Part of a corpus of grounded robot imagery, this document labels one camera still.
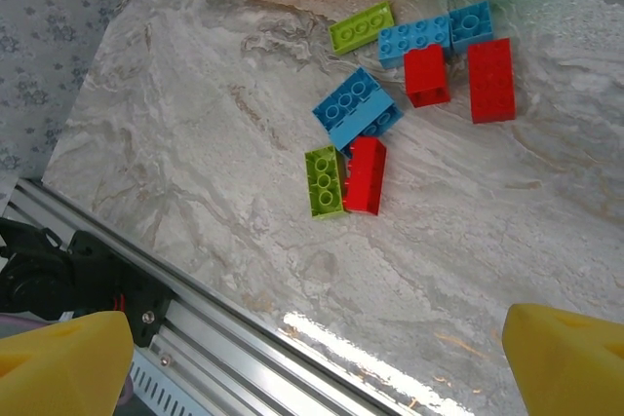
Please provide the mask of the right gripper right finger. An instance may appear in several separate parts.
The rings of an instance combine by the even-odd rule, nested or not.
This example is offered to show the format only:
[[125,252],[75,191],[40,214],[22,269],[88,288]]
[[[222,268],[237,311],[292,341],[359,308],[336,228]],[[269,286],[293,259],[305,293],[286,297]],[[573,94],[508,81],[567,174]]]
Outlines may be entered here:
[[621,415],[623,325],[514,304],[502,344],[529,415]]

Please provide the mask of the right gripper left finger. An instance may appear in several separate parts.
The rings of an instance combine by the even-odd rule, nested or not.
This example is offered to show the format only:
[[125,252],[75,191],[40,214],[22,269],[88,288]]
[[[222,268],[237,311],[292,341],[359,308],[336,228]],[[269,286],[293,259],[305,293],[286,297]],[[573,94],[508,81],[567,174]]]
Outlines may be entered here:
[[133,395],[134,340],[122,312],[43,323],[1,339],[3,415],[111,415]]

